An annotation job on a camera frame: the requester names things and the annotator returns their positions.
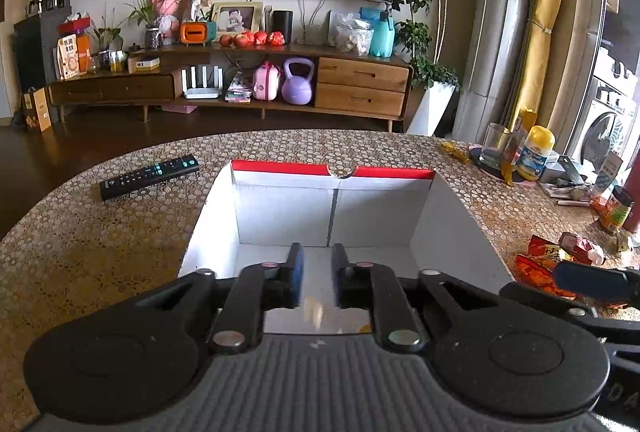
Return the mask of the orange-yellow chips bag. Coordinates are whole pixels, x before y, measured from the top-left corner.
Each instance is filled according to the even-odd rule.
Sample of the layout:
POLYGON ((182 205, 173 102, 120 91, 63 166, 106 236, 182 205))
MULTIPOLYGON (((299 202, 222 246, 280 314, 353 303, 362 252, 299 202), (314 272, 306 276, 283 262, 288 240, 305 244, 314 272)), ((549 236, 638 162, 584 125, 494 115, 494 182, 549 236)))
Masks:
POLYGON ((573 257, 559 245, 533 235, 525 253, 519 253, 514 260, 514 276, 519 283, 536 288, 567 300, 575 300, 575 293, 559 288, 553 279, 553 270, 563 261, 573 257))

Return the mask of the red-white packet with bottle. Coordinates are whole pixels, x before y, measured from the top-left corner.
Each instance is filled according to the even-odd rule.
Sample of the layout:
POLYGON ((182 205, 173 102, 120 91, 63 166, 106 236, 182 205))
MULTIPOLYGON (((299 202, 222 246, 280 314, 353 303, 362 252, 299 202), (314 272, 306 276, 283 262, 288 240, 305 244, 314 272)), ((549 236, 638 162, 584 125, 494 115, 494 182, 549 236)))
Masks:
POLYGON ((559 246, 575 262, 592 265, 593 267, 602 267, 605 262, 604 251, 600 246, 574 233, 563 232, 559 240, 559 246))

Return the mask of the white red cardboard box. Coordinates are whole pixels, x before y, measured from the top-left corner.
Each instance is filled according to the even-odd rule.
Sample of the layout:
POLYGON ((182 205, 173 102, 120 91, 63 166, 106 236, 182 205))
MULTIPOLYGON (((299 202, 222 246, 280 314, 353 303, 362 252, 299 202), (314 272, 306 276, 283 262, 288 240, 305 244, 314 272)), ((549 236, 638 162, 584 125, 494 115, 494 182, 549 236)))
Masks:
POLYGON ((206 197, 179 270, 238 275, 262 261, 304 251, 299 307, 267 312, 268 334, 352 334, 368 325, 358 309, 334 303, 331 248, 352 262, 391 267, 399 277, 438 270, 496 293, 508 267, 444 177, 427 169, 358 168, 345 178, 326 166, 235 160, 206 197), (324 306, 322 328, 304 322, 303 301, 324 306))

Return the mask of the black-lid glass jar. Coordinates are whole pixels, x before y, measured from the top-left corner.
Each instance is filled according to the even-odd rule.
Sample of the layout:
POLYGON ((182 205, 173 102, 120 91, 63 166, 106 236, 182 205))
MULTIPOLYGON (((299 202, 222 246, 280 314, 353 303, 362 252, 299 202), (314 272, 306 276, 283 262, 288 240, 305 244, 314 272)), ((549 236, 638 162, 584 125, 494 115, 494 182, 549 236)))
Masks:
POLYGON ((600 214, 601 226, 607 232, 616 233, 627 220, 633 205, 634 197, 623 186, 616 185, 600 214))

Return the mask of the stack of books and papers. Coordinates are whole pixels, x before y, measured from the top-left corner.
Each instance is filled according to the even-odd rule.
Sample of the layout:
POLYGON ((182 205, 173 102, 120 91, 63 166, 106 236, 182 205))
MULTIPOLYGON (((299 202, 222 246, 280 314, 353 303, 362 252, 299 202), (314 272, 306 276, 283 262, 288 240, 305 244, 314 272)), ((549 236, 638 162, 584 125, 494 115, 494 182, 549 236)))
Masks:
POLYGON ((591 163, 586 166, 565 155, 548 160, 538 184, 559 205, 587 206, 602 204, 596 189, 597 174, 591 163))

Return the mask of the yellow-lid supplement bottle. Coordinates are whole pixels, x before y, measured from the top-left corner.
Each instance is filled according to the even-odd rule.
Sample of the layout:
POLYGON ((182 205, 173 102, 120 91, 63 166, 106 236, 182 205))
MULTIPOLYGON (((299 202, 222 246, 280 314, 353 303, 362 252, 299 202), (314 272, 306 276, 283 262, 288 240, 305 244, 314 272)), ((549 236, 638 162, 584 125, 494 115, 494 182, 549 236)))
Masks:
POLYGON ((516 162, 518 174, 527 181, 538 181, 554 145, 555 136, 548 128, 533 126, 516 162))

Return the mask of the washing machine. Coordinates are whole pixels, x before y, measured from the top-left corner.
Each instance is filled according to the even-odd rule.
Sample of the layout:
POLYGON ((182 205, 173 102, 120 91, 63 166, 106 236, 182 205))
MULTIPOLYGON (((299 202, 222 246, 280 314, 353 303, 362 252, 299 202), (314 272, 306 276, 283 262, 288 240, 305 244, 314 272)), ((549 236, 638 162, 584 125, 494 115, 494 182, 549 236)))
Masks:
POLYGON ((639 107, 634 98, 638 78, 614 58, 612 50, 610 41, 604 41, 599 48, 570 140, 570 158, 581 174, 596 173, 609 152, 620 156, 624 165, 629 163, 628 147, 639 107))

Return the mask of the clear drinking glass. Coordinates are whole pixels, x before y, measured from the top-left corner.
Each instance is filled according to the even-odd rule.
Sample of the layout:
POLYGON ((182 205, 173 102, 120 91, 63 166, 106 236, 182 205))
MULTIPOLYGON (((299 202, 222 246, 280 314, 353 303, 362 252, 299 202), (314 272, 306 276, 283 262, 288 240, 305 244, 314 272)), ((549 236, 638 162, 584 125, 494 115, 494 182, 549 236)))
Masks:
POLYGON ((486 129, 480 161, 492 169, 500 168, 501 156, 509 142, 511 131, 500 123, 491 122, 486 129))

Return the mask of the black tv remote teal buttons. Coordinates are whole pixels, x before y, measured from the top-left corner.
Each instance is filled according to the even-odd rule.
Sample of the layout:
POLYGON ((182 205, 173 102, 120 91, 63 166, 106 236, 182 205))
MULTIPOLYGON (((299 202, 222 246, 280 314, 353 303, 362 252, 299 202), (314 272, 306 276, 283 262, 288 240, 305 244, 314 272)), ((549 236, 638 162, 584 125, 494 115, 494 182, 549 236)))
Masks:
POLYGON ((192 154, 152 163, 102 181, 99 184, 100 196, 103 201, 107 201, 199 170, 200 164, 192 154))

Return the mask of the yellow standing pouch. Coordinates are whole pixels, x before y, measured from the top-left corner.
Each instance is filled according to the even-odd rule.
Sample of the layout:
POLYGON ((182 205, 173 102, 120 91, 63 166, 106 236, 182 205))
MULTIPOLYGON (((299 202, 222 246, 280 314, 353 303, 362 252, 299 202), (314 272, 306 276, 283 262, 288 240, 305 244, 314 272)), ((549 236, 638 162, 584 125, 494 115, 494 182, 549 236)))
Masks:
POLYGON ((515 164, 522 152, 524 141, 537 120, 537 113, 532 109, 522 108, 514 121, 513 130, 506 140, 500 158, 500 172, 507 185, 512 186, 515 164))

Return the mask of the purple kettlebell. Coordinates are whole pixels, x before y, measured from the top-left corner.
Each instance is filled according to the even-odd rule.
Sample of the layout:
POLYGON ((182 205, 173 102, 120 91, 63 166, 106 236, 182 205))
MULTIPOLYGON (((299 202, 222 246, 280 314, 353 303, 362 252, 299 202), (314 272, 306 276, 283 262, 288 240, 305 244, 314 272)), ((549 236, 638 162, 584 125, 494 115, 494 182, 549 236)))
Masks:
POLYGON ((284 82, 281 93, 286 103, 292 105, 307 105, 312 98, 311 79, 314 77, 314 62, 306 58, 289 58, 283 63, 284 82), (292 65, 303 65, 308 68, 307 76, 294 75, 292 65))

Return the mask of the yellow curtain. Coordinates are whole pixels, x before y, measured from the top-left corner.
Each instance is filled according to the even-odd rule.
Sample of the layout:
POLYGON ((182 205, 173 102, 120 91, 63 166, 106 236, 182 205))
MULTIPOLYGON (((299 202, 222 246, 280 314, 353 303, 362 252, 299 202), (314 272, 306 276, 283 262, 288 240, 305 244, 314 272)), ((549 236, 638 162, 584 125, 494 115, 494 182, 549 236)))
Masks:
POLYGON ((535 0, 526 22, 523 51, 509 101, 506 126, 513 129, 522 109, 538 111, 546 79, 552 32, 562 0, 535 0))

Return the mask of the pink small bag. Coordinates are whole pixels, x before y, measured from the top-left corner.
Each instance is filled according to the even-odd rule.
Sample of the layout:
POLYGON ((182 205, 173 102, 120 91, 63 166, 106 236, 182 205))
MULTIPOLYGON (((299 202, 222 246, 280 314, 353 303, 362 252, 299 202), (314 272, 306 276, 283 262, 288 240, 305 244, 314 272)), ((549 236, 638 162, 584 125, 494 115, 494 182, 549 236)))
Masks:
POLYGON ((277 99, 282 72, 280 67, 269 61, 262 62, 253 75, 253 98, 271 102, 277 99))

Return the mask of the white router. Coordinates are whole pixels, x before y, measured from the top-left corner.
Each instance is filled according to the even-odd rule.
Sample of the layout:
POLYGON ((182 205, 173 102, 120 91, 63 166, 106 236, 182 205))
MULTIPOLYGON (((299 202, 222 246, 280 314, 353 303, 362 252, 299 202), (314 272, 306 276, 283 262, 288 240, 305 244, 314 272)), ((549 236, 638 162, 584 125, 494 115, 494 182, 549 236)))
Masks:
POLYGON ((220 66, 192 65, 181 70, 182 94, 186 100, 216 100, 224 92, 220 66))

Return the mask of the wooden tv cabinet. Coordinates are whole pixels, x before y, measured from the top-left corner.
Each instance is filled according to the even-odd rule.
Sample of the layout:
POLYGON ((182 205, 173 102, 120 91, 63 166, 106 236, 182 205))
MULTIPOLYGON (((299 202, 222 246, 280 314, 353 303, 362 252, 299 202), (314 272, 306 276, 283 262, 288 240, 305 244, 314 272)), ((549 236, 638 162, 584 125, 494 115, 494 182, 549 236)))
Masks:
POLYGON ((300 111, 380 119, 393 125, 405 117, 412 78, 412 67, 397 56, 383 59, 305 44, 235 48, 213 42, 140 50, 129 56, 121 72, 55 81, 46 91, 50 104, 58 109, 76 105, 253 108, 260 114, 300 111), (288 104, 282 98, 283 63, 289 58, 314 62, 312 98, 307 105, 288 104), (271 102, 257 101, 252 94, 254 71, 265 61, 282 72, 277 99, 271 102), (219 99, 186 100, 181 70, 192 65, 222 68, 224 92, 219 99))

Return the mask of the white standing air conditioner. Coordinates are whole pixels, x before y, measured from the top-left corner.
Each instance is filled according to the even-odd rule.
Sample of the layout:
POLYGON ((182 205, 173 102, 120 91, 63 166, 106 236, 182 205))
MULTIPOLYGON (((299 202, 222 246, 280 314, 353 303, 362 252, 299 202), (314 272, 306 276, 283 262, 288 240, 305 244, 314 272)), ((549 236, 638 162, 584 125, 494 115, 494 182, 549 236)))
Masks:
POLYGON ((524 36, 528 0, 477 0, 452 136, 478 143, 501 119, 524 36))

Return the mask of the teal spray bottle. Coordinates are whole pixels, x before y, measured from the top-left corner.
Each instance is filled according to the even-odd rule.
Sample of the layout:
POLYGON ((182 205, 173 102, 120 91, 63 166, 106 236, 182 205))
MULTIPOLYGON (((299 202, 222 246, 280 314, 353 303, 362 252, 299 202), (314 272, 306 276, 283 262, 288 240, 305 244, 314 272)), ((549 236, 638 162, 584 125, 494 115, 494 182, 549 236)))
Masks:
POLYGON ((390 10, 362 7, 360 18, 368 22, 373 30, 369 54, 377 58, 390 58, 395 45, 395 23, 390 10))

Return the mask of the orange retro radio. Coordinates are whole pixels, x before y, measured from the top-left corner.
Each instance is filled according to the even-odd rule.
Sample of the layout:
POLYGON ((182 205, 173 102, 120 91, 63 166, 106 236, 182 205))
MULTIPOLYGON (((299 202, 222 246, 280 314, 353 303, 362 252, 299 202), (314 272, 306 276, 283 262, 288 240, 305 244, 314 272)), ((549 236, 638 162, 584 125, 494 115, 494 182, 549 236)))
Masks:
POLYGON ((213 21, 183 22, 180 26, 180 40, 183 44, 209 44, 217 35, 213 21))

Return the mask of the black speaker cylinder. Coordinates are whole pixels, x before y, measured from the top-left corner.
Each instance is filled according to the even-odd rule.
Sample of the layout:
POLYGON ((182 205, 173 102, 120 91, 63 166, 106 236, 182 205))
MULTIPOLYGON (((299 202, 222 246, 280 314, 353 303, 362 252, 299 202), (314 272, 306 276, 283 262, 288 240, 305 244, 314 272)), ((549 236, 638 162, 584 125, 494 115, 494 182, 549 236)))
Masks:
POLYGON ((285 44, 292 39, 293 12, 291 10, 273 10, 271 15, 271 31, 280 33, 285 44))

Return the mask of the framed photo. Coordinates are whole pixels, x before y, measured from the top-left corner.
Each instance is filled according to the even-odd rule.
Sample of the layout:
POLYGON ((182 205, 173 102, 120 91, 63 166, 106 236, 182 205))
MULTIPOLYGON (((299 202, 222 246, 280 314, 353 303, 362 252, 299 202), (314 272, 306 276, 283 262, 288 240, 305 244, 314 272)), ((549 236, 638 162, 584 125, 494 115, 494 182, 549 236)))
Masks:
POLYGON ((217 34, 236 35, 244 30, 257 32, 262 26, 261 2, 237 1, 216 2, 212 7, 212 19, 216 24, 217 34))

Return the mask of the pink plush toy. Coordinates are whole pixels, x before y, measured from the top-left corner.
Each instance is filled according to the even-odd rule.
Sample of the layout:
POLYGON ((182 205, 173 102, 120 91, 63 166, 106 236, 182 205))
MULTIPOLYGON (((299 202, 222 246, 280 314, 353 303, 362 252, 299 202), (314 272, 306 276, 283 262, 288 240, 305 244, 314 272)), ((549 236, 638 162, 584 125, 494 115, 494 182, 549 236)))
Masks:
POLYGON ((164 46, 171 46, 176 42, 180 21, 177 13, 181 6, 181 0, 151 0, 156 14, 156 26, 160 30, 164 46))

